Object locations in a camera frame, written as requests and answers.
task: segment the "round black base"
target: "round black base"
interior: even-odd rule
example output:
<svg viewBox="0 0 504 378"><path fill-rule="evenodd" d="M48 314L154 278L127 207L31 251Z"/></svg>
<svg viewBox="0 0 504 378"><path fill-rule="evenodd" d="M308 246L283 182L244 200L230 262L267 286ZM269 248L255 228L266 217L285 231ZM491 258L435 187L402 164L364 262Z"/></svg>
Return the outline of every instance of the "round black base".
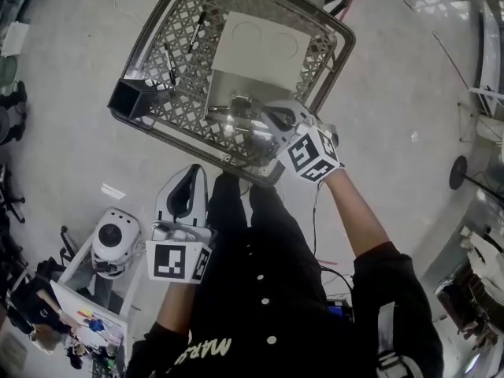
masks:
<svg viewBox="0 0 504 378"><path fill-rule="evenodd" d="M463 183L467 172L467 158L461 155L454 162L450 172L450 187L456 191Z"/></svg>

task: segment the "lattice pattern surface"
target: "lattice pattern surface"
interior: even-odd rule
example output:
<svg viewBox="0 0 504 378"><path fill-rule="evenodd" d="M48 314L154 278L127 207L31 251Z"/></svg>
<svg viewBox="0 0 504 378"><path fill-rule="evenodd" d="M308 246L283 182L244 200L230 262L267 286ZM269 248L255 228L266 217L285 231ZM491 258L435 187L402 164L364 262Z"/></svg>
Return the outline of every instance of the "lattice pattern surface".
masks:
<svg viewBox="0 0 504 378"><path fill-rule="evenodd" d="M197 43L190 54L187 48L201 12L206 19L198 33ZM163 106L153 109L151 118L169 123L185 134L202 140L245 162L257 157L248 132L224 134L224 126L208 122L206 97L212 75L212 61L229 11L249 14L295 28L312 36L297 91L293 99L304 102L313 89L314 81L322 71L327 55L335 49L335 38L319 24L273 0L176 0L172 12L163 20L154 36L140 72L145 78L172 88L169 83L164 43L169 44L176 71L175 94ZM262 147L262 153L274 151L274 139Z"/></svg>

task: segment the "gray floor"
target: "gray floor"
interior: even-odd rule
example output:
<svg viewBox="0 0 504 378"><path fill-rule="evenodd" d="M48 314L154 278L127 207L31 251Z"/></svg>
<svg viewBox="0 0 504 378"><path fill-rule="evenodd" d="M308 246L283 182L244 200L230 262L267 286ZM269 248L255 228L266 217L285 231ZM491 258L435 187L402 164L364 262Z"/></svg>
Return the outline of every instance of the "gray floor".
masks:
<svg viewBox="0 0 504 378"><path fill-rule="evenodd" d="M431 245L431 255L439 252L443 234L432 232L447 210L458 211L470 200L470 191L454 193L447 183L453 160L469 155L473 145L458 141L457 102L469 96L440 45L471 84L478 35L469 1L354 0L344 22L357 45L320 113L339 129L339 156L349 174L408 254L426 239L439 246ZM156 2L117 0L141 21ZM137 217L148 238L158 190L197 160L118 123L106 108L140 25L114 9L113 0L31 0L27 17L31 27L19 78L27 86L30 112L24 138L9 147L16 185L27 199L22 206L27 223L13 222L14 238L35 265L57 256L63 224L83 242L110 206ZM211 189L220 171L203 166ZM126 196L116 201L104 195L103 183ZM315 188L288 174L277 188L312 242ZM444 228L450 229L449 221ZM338 263L340 272L353 270L354 256L325 188L317 208L317 242L320 260ZM335 283L327 288L343 290ZM152 322L163 289L142 280L135 299L142 309L138 332Z"/></svg>

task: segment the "pen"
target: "pen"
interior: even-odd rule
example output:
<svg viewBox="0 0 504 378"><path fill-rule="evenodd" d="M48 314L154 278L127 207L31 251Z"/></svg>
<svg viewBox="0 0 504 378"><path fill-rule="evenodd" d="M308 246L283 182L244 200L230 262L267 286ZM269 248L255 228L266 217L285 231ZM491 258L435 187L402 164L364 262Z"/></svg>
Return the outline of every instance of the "pen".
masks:
<svg viewBox="0 0 504 378"><path fill-rule="evenodd" d="M173 71L172 61L170 60L168 43L165 43L165 55L166 55L166 64L168 65L168 73L170 75L170 81L173 85L175 84L175 72Z"/></svg>
<svg viewBox="0 0 504 378"><path fill-rule="evenodd" d="M198 25L196 25L195 32L192 34L191 41L189 42L189 49L187 49L187 52L190 53L192 52L192 47L195 44L196 37L198 36L198 32L200 29L202 29L203 21L205 20L206 17L206 11L203 11L201 15L199 16L198 20Z"/></svg>

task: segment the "black and white marker cube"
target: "black and white marker cube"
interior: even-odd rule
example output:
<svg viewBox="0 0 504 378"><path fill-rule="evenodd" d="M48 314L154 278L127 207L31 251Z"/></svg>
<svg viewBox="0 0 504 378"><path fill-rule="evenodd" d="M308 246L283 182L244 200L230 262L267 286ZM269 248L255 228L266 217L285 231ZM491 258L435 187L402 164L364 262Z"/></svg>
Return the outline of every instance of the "black and white marker cube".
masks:
<svg viewBox="0 0 504 378"><path fill-rule="evenodd" d="M330 172L341 168L331 134L314 126L278 154L285 168L310 182L318 182Z"/></svg>
<svg viewBox="0 0 504 378"><path fill-rule="evenodd" d="M152 280L199 284L212 250L204 243L147 241L147 268Z"/></svg>

